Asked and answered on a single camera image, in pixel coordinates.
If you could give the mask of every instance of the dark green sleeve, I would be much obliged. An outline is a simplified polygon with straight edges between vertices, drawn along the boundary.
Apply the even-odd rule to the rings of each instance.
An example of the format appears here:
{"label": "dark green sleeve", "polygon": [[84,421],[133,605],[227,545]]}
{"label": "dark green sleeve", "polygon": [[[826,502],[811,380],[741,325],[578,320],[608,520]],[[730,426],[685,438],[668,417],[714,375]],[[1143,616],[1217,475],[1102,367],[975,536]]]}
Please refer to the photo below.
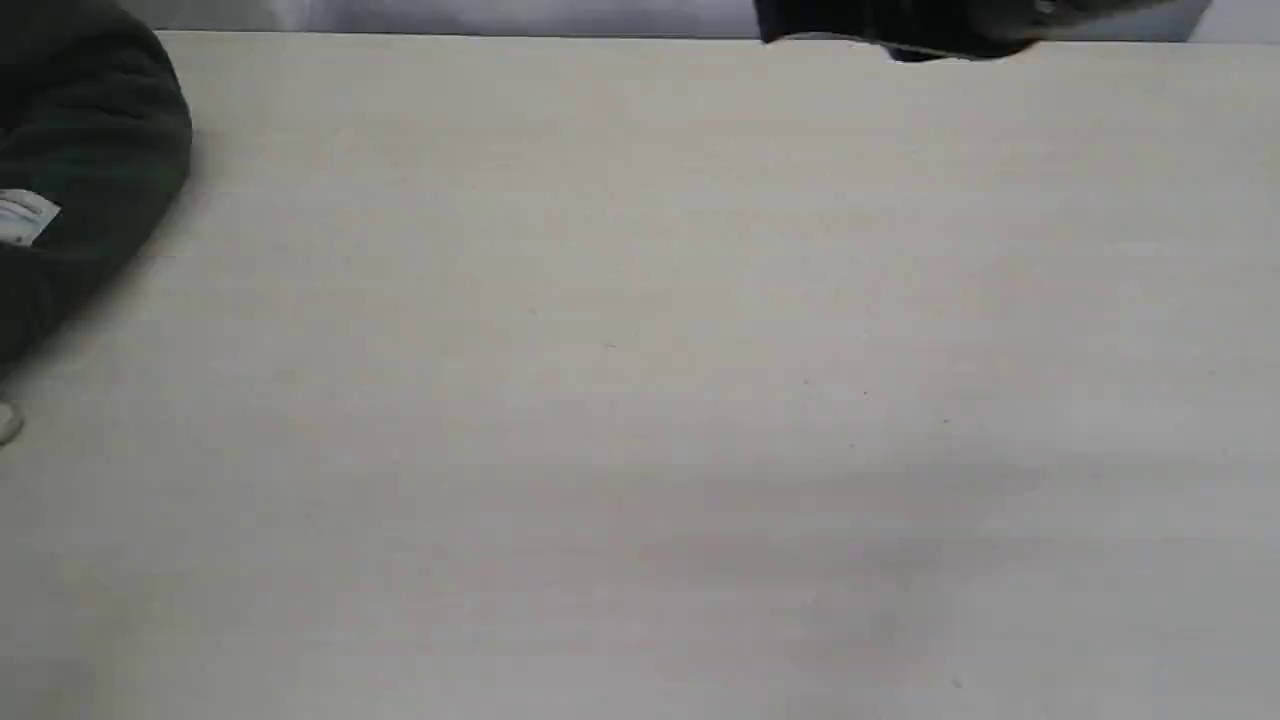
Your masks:
{"label": "dark green sleeve", "polygon": [[113,0],[0,0],[0,200],[59,208],[35,240],[0,240],[3,370],[152,233],[191,117],[159,41]]}

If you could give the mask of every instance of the clothing tag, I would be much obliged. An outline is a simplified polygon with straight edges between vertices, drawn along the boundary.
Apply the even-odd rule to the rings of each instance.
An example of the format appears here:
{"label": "clothing tag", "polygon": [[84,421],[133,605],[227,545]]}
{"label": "clothing tag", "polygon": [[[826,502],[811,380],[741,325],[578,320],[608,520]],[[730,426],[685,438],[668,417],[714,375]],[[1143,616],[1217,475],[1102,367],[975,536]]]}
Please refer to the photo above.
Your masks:
{"label": "clothing tag", "polygon": [[0,190],[0,243],[31,247],[60,211],[29,190]]}

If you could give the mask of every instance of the table surface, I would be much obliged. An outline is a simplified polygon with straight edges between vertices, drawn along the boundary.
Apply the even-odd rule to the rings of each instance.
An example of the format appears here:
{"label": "table surface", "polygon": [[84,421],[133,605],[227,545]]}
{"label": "table surface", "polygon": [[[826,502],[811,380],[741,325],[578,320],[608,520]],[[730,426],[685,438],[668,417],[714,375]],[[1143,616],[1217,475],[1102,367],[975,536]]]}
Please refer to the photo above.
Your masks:
{"label": "table surface", "polygon": [[1280,49],[169,35],[0,714],[1272,717]]}

